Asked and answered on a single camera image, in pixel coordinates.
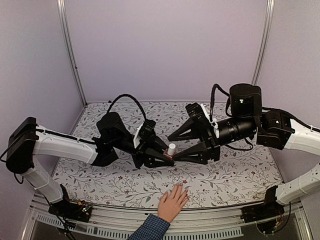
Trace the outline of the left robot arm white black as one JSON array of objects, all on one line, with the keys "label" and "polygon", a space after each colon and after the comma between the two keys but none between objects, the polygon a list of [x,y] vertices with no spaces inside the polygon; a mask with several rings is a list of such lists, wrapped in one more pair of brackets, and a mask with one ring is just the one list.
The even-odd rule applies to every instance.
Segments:
[{"label": "left robot arm white black", "polygon": [[119,157],[116,150],[132,156],[134,166],[156,168],[173,166],[176,145],[166,144],[155,133],[155,121],[145,119],[131,134],[117,112],[106,113],[96,124],[99,137],[91,140],[49,130],[27,117],[11,134],[3,155],[6,168],[29,181],[63,216],[74,213],[74,205],[63,186],[39,164],[37,155],[77,160],[96,167],[106,167]]}]

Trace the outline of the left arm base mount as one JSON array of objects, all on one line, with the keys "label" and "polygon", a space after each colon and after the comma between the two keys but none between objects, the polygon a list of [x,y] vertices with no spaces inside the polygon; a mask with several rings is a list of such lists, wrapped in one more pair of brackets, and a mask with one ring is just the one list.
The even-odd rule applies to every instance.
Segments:
[{"label": "left arm base mount", "polygon": [[48,212],[62,218],[88,223],[93,210],[92,205],[84,200],[79,200],[77,203],[70,202],[66,188],[62,184],[60,187],[62,200],[50,203]]}]

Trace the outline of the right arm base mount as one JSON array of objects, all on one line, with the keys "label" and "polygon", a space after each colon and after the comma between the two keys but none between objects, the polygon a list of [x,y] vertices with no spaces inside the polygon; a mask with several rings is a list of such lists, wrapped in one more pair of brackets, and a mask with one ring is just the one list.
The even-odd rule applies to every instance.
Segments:
[{"label": "right arm base mount", "polygon": [[264,235],[270,235],[276,232],[280,220],[285,213],[284,206],[277,203],[277,188],[277,186],[272,186],[267,189],[262,203],[241,208],[240,218],[244,220],[245,223],[273,218],[271,221],[257,224],[257,229]]}]

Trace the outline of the white nail polish brush cap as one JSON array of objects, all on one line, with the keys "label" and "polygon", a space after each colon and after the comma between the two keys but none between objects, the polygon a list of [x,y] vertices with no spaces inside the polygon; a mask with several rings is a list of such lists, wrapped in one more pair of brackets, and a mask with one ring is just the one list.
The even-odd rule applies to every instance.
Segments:
[{"label": "white nail polish brush cap", "polygon": [[168,145],[168,150],[167,150],[167,154],[169,156],[173,156],[175,154],[175,150],[176,150],[176,145],[174,143],[170,143]]}]

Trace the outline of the person's bare hand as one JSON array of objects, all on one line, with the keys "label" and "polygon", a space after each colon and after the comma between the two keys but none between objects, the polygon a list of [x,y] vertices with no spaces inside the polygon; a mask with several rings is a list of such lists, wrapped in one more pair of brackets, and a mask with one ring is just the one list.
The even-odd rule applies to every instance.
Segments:
[{"label": "person's bare hand", "polygon": [[166,192],[157,208],[157,216],[171,223],[189,200],[188,190],[183,190],[183,184],[178,183],[170,193]]}]

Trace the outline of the pink nail polish bottle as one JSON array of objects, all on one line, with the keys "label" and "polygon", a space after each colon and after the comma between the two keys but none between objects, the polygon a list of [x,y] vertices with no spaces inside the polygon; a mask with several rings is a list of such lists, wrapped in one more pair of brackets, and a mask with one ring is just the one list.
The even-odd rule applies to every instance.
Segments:
[{"label": "pink nail polish bottle", "polygon": [[174,154],[175,154],[175,151],[169,148],[166,149],[163,153],[163,155],[170,161],[173,161]]}]

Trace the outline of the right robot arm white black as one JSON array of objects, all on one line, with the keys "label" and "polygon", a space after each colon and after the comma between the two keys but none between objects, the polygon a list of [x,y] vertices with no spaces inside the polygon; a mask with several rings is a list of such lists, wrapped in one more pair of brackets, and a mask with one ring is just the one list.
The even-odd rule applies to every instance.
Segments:
[{"label": "right robot arm white black", "polygon": [[[225,120],[214,119],[216,90],[227,96]],[[199,139],[199,143],[176,154],[176,161],[206,165],[209,160],[220,159],[222,146],[247,139],[273,149],[320,154],[320,130],[285,110],[263,107],[262,90],[257,85],[238,83],[226,92],[216,83],[211,90],[210,111],[198,103],[188,104],[185,109],[188,120],[167,139]]]}]

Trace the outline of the blue checked sleeve forearm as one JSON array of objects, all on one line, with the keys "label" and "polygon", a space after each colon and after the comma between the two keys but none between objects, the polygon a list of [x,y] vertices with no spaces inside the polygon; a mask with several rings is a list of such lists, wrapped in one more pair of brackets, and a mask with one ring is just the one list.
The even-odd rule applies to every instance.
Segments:
[{"label": "blue checked sleeve forearm", "polygon": [[166,220],[150,214],[128,240],[162,240],[170,225]]}]

